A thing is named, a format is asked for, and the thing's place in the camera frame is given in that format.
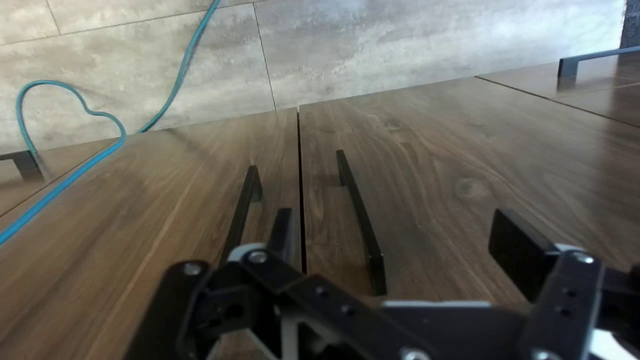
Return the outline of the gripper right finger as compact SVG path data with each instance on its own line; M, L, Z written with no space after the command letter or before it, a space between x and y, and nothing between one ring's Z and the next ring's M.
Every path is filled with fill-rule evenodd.
M488 250L532 305L519 360L640 360L640 262L610 268L509 209L495 210Z

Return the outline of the wooden cabinet door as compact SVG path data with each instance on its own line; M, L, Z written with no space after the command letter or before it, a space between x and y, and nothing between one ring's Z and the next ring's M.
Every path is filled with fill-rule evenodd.
M44 177L41 181L25 181L13 161L0 161L0 217L113 142L103 139L40 150L34 157Z
M578 62L558 76L559 62L495 71L478 78L640 128L640 51Z
M299 108L306 268L370 305L343 150L387 299L524 298L489 255L497 208L608 266L640 262L640 129L469 77Z
M121 360L167 268L221 260L250 166L244 244L298 207L297 109L128 137L0 246L0 360Z

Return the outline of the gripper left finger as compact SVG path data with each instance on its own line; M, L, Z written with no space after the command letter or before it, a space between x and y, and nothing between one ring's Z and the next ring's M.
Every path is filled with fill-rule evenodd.
M432 360L425 338L288 264L289 224L277 216L279 248L238 246L217 268L169 266L124 360L211 360L222 337L240 331L271 360Z

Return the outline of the wooden kitchen cabinet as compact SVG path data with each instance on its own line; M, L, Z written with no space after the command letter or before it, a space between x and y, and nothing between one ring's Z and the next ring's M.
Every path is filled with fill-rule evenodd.
M0 360L115 360L166 268L217 264L294 210L295 267L371 296L350 164L392 299L522 300L491 259L511 208L607 264L640 262L640 129L470 77L131 136L0 246Z

